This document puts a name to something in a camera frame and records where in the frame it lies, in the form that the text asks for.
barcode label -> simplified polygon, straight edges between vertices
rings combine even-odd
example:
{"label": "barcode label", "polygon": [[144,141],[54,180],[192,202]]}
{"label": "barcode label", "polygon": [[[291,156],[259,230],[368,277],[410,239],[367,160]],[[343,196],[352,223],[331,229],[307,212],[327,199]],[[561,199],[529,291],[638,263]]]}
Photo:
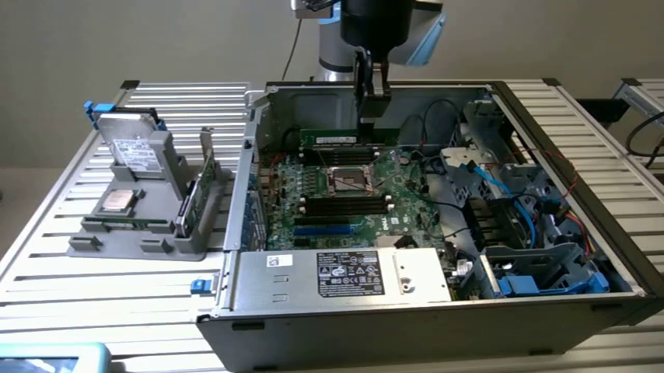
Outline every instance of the barcode label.
{"label": "barcode label", "polygon": [[355,136],[344,136],[344,137],[330,137],[330,138],[316,138],[316,144],[354,144],[356,142]]}
{"label": "barcode label", "polygon": [[113,140],[115,149],[124,161],[124,165],[141,173],[159,173],[161,168],[147,140]]}

side panel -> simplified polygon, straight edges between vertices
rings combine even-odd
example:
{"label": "side panel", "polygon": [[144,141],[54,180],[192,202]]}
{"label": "side panel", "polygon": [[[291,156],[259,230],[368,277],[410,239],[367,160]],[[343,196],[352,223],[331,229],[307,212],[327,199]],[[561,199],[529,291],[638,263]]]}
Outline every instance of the side panel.
{"label": "side panel", "polygon": [[197,328],[230,371],[562,354],[646,304],[612,302],[217,319]]}

green circuit board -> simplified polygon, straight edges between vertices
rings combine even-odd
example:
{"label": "green circuit board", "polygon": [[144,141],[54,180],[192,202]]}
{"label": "green circuit board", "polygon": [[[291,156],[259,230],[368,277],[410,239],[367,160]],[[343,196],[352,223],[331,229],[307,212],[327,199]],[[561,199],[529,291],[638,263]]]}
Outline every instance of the green circuit board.
{"label": "green circuit board", "polygon": [[[368,174],[370,187],[367,190],[346,184],[344,190],[330,190],[330,168],[326,166],[303,166],[294,155],[288,155],[274,165],[274,183],[267,194],[268,220],[268,250],[284,249],[320,249],[320,248],[358,248],[390,246],[390,240],[410,235],[418,247],[442,247],[441,231],[431,228],[430,220],[435,209],[419,200],[414,192],[406,188],[406,181],[414,162],[410,153],[401,150],[384,149],[378,152],[374,162],[362,166],[338,166],[334,169],[342,172]],[[300,198],[306,197],[352,197],[388,195],[392,208],[386,214],[351,215],[350,235],[311,235],[295,236],[295,219],[304,216],[299,210]],[[417,224],[417,215],[422,224]],[[294,246],[296,238],[308,239],[306,246]]]}
{"label": "green circuit board", "polygon": [[370,139],[359,138],[356,130],[300,130],[299,144],[302,148],[320,148],[334,146],[335,148],[354,148],[366,146],[395,147],[398,144],[399,130],[391,128],[376,128]]}

white wall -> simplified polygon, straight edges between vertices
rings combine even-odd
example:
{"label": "white wall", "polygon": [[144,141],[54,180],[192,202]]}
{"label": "white wall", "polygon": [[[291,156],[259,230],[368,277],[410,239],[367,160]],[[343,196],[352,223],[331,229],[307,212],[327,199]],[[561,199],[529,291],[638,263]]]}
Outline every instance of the white wall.
{"label": "white wall", "polygon": [[[287,0],[0,0],[0,166],[62,166],[89,131],[85,99],[124,79],[280,77],[295,31]],[[661,0],[447,0],[425,68],[392,78],[551,76],[580,96],[664,77]],[[318,66],[306,21],[291,79]]]}

slotted metal surface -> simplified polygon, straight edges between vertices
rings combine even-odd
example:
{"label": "slotted metal surface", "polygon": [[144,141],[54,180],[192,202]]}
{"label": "slotted metal surface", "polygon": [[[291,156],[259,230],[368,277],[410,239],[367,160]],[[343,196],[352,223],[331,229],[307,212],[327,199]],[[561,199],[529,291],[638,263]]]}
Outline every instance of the slotted metal surface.
{"label": "slotted metal surface", "polygon": [[[664,111],[664,79],[625,79],[614,98],[622,99],[642,114],[645,120]],[[664,130],[664,119],[656,120],[652,125],[656,124]],[[641,164],[649,160],[648,157],[634,155],[632,158]],[[662,158],[654,159],[649,170],[656,175],[664,175]]]}
{"label": "slotted metal surface", "polygon": [[[605,140],[558,90],[538,81],[511,81],[509,85],[641,250],[664,271],[664,207],[646,181],[633,174],[632,165],[610,155]],[[246,85],[225,83],[140,85],[128,105],[157,108],[173,131],[176,149],[189,161],[201,160],[200,126],[213,127],[216,157],[232,169],[243,133],[244,90]],[[77,232],[80,217],[91,211],[111,180],[109,162],[108,149],[91,136],[0,263],[0,343],[96,340],[113,354],[113,371],[224,371],[191,324],[192,310],[208,309],[213,300],[191,299],[188,295],[191,281],[219,270],[221,253],[212,251],[197,263],[64,256],[68,235]],[[215,232],[220,241],[224,209],[227,205]],[[636,327],[608,329],[562,356],[362,371],[598,373],[662,369],[664,313]]]}
{"label": "slotted metal surface", "polygon": [[664,79],[638,79],[648,95],[664,105]]}

